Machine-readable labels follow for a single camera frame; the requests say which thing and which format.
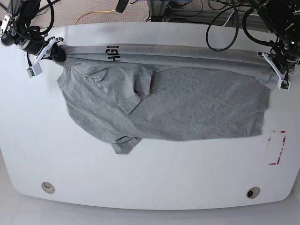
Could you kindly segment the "red tape rectangle marker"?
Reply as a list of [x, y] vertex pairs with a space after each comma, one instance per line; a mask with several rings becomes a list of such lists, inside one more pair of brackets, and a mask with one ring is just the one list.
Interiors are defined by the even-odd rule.
[[278, 165], [286, 140], [286, 131], [272, 130], [267, 142], [265, 161], [267, 165]]

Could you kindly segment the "black cylinder object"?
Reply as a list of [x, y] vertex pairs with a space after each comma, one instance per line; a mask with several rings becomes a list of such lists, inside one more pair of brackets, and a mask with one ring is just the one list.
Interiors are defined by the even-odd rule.
[[129, 0], [119, 0], [115, 11], [118, 13], [123, 13], [128, 5]]

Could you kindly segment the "grey T-shirt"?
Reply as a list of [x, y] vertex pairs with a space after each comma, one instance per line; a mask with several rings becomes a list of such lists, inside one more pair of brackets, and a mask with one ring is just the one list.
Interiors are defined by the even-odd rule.
[[71, 119], [128, 154], [143, 138], [262, 133], [277, 74], [254, 52], [184, 46], [68, 46], [57, 82]]

